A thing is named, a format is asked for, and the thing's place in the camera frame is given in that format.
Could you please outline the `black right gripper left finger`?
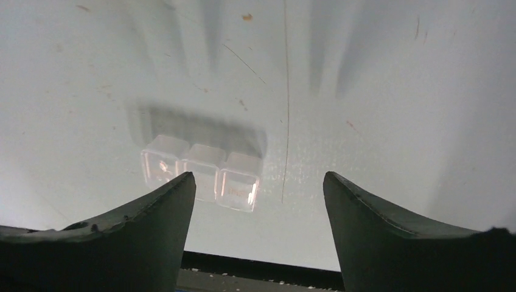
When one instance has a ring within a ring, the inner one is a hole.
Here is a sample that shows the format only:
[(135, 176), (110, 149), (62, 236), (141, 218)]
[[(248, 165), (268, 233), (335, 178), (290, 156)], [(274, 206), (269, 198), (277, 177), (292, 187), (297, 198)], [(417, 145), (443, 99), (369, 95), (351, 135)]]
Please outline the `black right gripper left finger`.
[(2, 291), (174, 291), (195, 202), (183, 173), (62, 230), (1, 227)]

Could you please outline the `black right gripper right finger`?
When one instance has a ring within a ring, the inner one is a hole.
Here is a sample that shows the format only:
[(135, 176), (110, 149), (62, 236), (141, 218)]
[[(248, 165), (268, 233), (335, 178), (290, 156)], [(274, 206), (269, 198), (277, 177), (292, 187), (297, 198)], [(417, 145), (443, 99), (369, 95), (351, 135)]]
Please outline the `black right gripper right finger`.
[(419, 215), (335, 172), (324, 201), (347, 291), (514, 291), (515, 234)]

